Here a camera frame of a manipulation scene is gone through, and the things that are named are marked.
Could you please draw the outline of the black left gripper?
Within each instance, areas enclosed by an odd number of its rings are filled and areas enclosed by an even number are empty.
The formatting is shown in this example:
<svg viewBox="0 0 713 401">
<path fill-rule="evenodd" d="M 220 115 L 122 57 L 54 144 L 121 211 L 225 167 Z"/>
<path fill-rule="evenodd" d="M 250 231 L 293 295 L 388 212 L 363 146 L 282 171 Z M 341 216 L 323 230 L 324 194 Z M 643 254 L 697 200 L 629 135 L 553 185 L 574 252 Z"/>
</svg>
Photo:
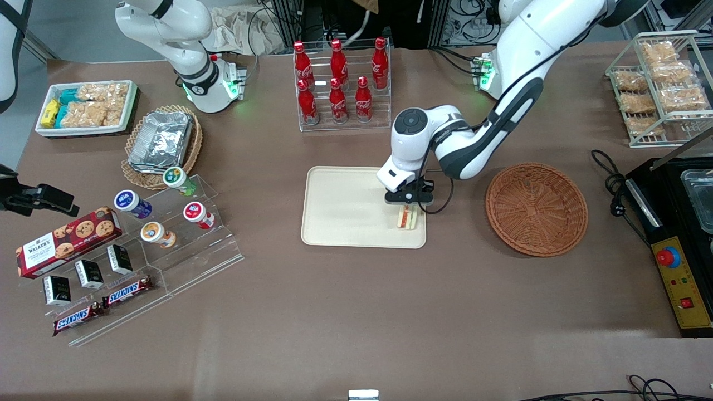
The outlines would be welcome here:
<svg viewBox="0 0 713 401">
<path fill-rule="evenodd" d="M 433 196 L 434 182 L 425 178 L 402 185 L 396 192 L 387 191 L 384 194 L 386 204 L 400 205 L 399 217 L 404 214 L 404 205 L 413 204 L 413 215 L 418 217 L 421 214 L 420 203 L 423 206 L 431 206 L 434 202 Z"/>
</svg>

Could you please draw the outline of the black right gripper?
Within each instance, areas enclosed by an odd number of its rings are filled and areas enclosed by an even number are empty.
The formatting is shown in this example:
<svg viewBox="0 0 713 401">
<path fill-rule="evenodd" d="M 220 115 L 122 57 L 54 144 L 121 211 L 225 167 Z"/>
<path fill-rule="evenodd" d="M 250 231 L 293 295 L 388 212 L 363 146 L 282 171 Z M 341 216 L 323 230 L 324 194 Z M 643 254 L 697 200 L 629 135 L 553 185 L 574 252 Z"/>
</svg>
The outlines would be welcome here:
<svg viewBox="0 0 713 401">
<path fill-rule="evenodd" d="M 51 185 L 23 185 L 17 177 L 15 170 L 1 164 L 1 211 L 30 216 L 36 206 L 70 217 L 78 216 L 80 208 L 74 204 L 73 195 Z"/>
</svg>

